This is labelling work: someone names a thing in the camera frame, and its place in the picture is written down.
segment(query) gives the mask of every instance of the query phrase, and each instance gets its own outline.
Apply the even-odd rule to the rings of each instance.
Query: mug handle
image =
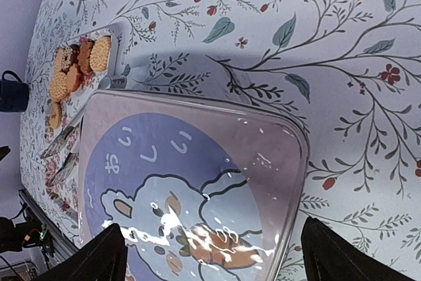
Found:
[[[11,71],[11,70],[6,70],[4,73],[3,73],[3,75],[2,75],[2,77],[1,77],[1,79],[2,80],[7,80],[6,78],[5,78],[5,76],[6,75],[11,75],[11,76],[13,76],[14,77],[14,79],[16,79],[18,82],[22,82],[22,80],[19,78],[19,76],[18,75],[16,75],[16,73],[14,73],[13,71]]]

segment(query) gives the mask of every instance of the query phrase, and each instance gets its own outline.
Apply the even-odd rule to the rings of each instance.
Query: white tablecloth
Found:
[[[311,147],[295,231],[278,280],[305,279],[300,233],[318,217],[355,247],[421,278],[421,0],[43,0],[28,57],[22,181],[78,244],[45,189],[53,53],[122,25],[116,72],[128,88],[268,107]],[[67,184],[76,196],[76,182]]]

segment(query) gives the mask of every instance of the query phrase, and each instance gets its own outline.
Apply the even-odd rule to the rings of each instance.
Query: round cookie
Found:
[[[80,45],[80,51],[78,55],[78,64],[80,67],[80,71],[83,72],[84,74],[89,74],[92,71],[91,65],[89,64],[92,47],[93,47],[92,41],[82,42],[82,44]]]
[[[70,66],[78,62],[79,47],[71,45],[64,49],[62,58],[62,70],[68,72]]]
[[[60,127],[62,120],[62,110],[60,103],[53,103],[50,114],[50,126],[56,130]]]
[[[105,36],[99,39],[91,51],[90,65],[94,72],[103,72],[108,68],[108,57],[111,49],[111,38]]]
[[[79,72],[79,65],[73,64],[68,72],[66,77],[66,86],[67,91],[75,92],[79,89],[80,84],[82,83],[82,74]]]
[[[61,47],[57,50],[54,60],[54,73],[58,73],[62,71],[62,64],[63,64],[63,57],[64,57],[64,49]]]
[[[63,72],[58,72],[54,75],[53,80],[50,83],[50,94],[52,102],[60,102],[68,95],[67,76]]]

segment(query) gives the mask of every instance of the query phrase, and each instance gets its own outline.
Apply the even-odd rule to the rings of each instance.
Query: tray of cookies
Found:
[[[113,75],[118,40],[113,28],[101,28],[58,47],[50,71],[49,114],[46,138],[51,141],[98,89],[106,75]]]

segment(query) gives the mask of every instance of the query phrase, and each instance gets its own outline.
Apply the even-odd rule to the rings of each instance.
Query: cartoon character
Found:
[[[134,197],[107,190],[108,222],[161,280],[255,280],[264,258],[253,194],[239,170],[225,170],[201,188],[174,174],[151,174]]]

